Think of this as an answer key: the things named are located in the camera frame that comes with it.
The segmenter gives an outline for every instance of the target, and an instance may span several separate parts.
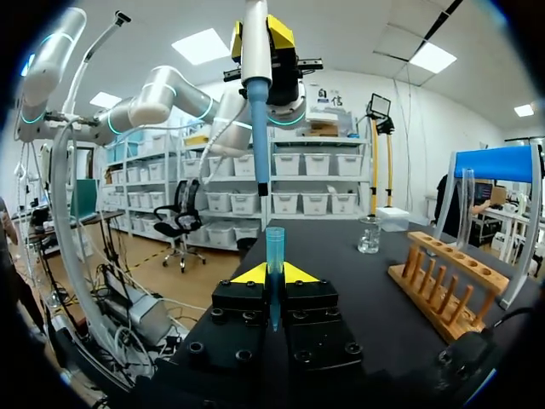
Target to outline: test tube rack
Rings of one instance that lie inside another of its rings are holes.
[[[391,266],[388,274],[430,320],[447,343],[452,343],[468,331],[482,331],[485,328],[483,318],[495,297],[505,291],[509,280],[482,262],[423,232],[409,232],[408,236],[413,245],[405,264]],[[426,271],[422,269],[426,252],[421,251],[421,248],[436,255],[435,258],[429,258]],[[458,284],[457,275],[452,275],[448,287],[442,286],[447,267],[441,265],[433,277],[439,259],[451,264],[485,288],[485,300],[478,313],[474,313],[467,306],[473,294],[472,285],[467,285],[462,298],[458,299],[454,295]]]

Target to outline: white wall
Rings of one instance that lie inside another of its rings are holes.
[[[364,115],[372,93],[392,101],[390,116],[396,127],[393,134],[393,203],[421,215],[426,212],[425,194],[436,192],[439,180],[448,170],[450,153],[479,149],[480,142],[490,147],[503,145],[503,134],[494,124],[466,107],[425,89],[398,83],[398,98],[392,79],[339,71],[318,71],[305,76],[304,82],[307,87],[317,84],[321,88],[338,90],[344,108],[358,118]],[[224,83],[214,83],[200,88],[219,100],[224,87]],[[407,143],[401,106],[409,131],[412,203],[410,200],[406,203]],[[385,138],[381,138],[379,205],[386,203],[386,155]]]
[[[516,130],[507,130],[503,132],[504,139],[531,138],[533,136],[545,137],[545,126],[531,126],[527,128],[518,128]]]

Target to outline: transparent plastic cup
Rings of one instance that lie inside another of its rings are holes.
[[[359,238],[358,251],[364,254],[375,254],[381,243],[381,224],[378,217],[367,216],[359,219],[363,233]]]

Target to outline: office chair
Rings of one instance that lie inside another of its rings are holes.
[[[153,211],[153,214],[160,222],[155,223],[153,228],[175,241],[172,253],[168,254],[163,260],[163,267],[167,267],[169,259],[172,256],[180,256],[180,270],[186,271],[186,255],[191,254],[200,258],[203,264],[206,264],[206,258],[200,255],[194,249],[187,247],[187,234],[199,230],[203,223],[195,209],[195,197],[197,196],[198,180],[180,181],[176,187],[174,204],[160,206]],[[171,220],[167,221],[159,215],[160,210],[170,210],[175,213]]]

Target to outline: white box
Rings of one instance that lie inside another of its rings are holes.
[[[149,192],[140,192],[140,207],[142,209],[152,209],[152,196]]]
[[[152,198],[152,209],[157,209],[158,207],[166,205],[166,203],[164,203],[164,192],[150,192],[150,197]]]
[[[129,207],[140,207],[140,192],[129,192]]]
[[[219,177],[234,176],[235,169],[234,169],[232,158],[224,158],[223,161],[221,162],[220,167],[216,170],[216,168],[218,167],[218,164],[220,163],[220,160],[221,160],[220,156],[214,156],[212,158],[208,158],[210,174],[212,175],[214,173],[214,176],[219,176]]]
[[[273,153],[272,156],[278,176],[299,175],[299,162],[301,161],[299,153]]]
[[[257,192],[231,193],[231,207],[234,215],[253,215],[257,212]]]
[[[137,183],[140,181],[140,168],[133,166],[127,169],[127,180],[129,183]]]
[[[235,176],[254,176],[254,155],[248,154],[241,156],[240,158],[234,158],[235,163]]]
[[[257,239],[259,236],[260,223],[257,221],[243,221],[235,225],[235,239]]]
[[[299,193],[272,192],[274,213],[280,215],[294,215],[297,212],[297,199]]]
[[[229,247],[235,244],[234,223],[216,222],[207,228],[210,243],[220,247]]]
[[[338,153],[339,176],[359,176],[362,160],[362,155]]]
[[[208,209],[208,199],[203,191],[198,191],[195,195],[195,210]]]
[[[397,207],[378,207],[376,216],[385,232],[404,232],[409,228],[410,213]]]
[[[188,179],[191,179],[192,177],[198,177],[198,164],[200,163],[200,158],[192,158],[192,159],[182,159],[181,160],[181,168],[182,168],[182,175]],[[203,176],[209,175],[209,162],[208,160],[204,161],[203,164]]]
[[[194,232],[190,232],[187,235],[187,240],[190,243],[195,244],[206,243],[206,241],[208,240],[208,231],[206,230],[207,227],[208,225],[203,225],[200,229],[195,230]]]
[[[307,165],[307,175],[327,176],[330,173],[330,153],[303,153]]]
[[[353,215],[357,197],[356,193],[332,193],[331,213],[334,215]]]
[[[150,181],[149,168],[140,168],[140,181]]]
[[[329,193],[301,193],[305,215],[325,215]]]
[[[121,170],[112,170],[110,172],[110,174],[112,175],[112,185],[119,184],[119,172],[121,172]]]
[[[164,180],[164,163],[149,164],[148,169],[150,170],[150,181]]]
[[[231,211],[231,200],[229,200],[230,193],[206,192],[205,194],[210,211],[218,213],[228,213]]]
[[[133,224],[133,231],[137,233],[144,233],[144,223],[142,223],[141,216],[132,216],[130,220]]]

